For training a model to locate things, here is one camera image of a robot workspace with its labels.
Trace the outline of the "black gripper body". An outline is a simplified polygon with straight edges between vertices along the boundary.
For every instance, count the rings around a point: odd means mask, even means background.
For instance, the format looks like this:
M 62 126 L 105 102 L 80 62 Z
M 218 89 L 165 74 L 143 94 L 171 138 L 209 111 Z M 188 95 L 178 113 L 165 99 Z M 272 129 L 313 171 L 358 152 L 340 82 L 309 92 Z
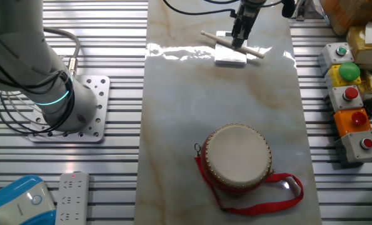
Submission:
M 250 33 L 259 10 L 259 1 L 241 1 L 234 19 L 232 33 Z

